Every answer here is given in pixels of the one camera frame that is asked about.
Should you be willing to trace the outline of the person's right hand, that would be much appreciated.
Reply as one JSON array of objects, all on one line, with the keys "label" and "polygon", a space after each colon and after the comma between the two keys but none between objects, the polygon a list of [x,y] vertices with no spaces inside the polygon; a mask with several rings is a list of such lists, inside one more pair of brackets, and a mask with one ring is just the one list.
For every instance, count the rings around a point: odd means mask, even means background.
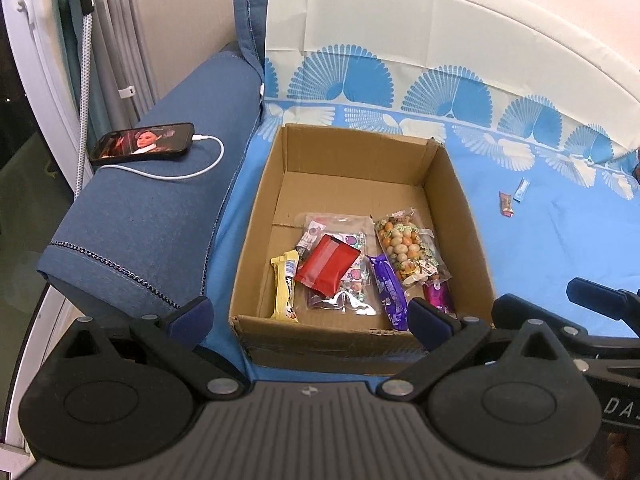
[{"label": "person's right hand", "polygon": [[605,437],[604,469],[606,480],[639,478],[639,434],[608,432]]}]

